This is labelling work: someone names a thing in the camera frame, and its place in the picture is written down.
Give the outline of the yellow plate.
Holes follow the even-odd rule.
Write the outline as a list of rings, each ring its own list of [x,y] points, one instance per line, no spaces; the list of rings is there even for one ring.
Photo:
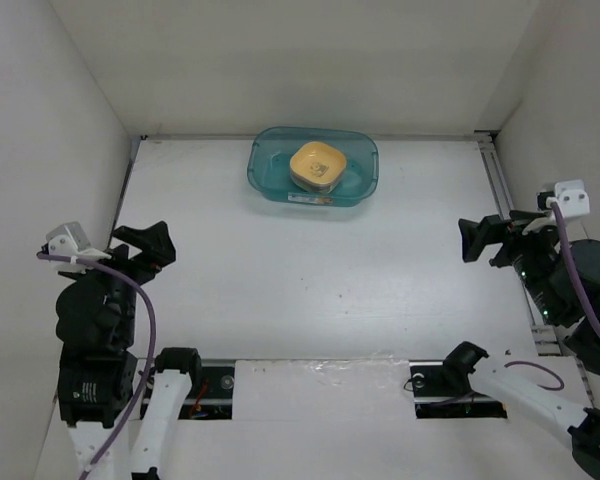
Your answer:
[[[342,177],[346,167],[346,156],[340,150],[319,141],[304,144],[289,161],[290,176],[303,177],[315,184]]]

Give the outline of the beige plate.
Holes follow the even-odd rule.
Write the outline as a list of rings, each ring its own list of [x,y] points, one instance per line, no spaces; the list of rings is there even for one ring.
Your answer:
[[[342,182],[342,178],[339,177],[334,181],[324,183],[324,184],[315,184],[303,177],[291,176],[292,182],[301,190],[316,193],[316,194],[330,194],[333,192]]]

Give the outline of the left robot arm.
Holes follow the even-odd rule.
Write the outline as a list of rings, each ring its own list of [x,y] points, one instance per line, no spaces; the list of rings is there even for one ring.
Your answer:
[[[77,222],[39,252],[71,283],[56,300],[62,343],[56,387],[82,479],[161,479],[186,397],[202,387],[198,351],[156,349],[154,306],[143,285],[176,260],[168,226],[121,226],[99,250]]]

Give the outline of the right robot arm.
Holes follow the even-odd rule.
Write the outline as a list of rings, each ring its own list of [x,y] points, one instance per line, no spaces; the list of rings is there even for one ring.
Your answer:
[[[600,376],[600,241],[569,241],[559,214],[531,230],[541,217],[511,211],[507,219],[459,220],[462,259],[474,262],[487,246],[499,246],[490,265],[516,271],[543,318],[572,328],[568,349]],[[569,448],[589,477],[600,479],[600,409],[560,399],[469,341],[446,356],[442,373],[451,392],[483,394],[521,413]]]

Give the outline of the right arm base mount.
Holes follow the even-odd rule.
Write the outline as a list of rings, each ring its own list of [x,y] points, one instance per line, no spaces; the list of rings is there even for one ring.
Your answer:
[[[506,419],[506,408],[482,394],[453,386],[444,376],[441,360],[409,362],[403,390],[413,400],[419,420]]]

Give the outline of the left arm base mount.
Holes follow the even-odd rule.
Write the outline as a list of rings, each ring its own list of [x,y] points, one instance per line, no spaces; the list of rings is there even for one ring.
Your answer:
[[[201,375],[183,402],[180,420],[231,420],[235,360],[204,360]]]

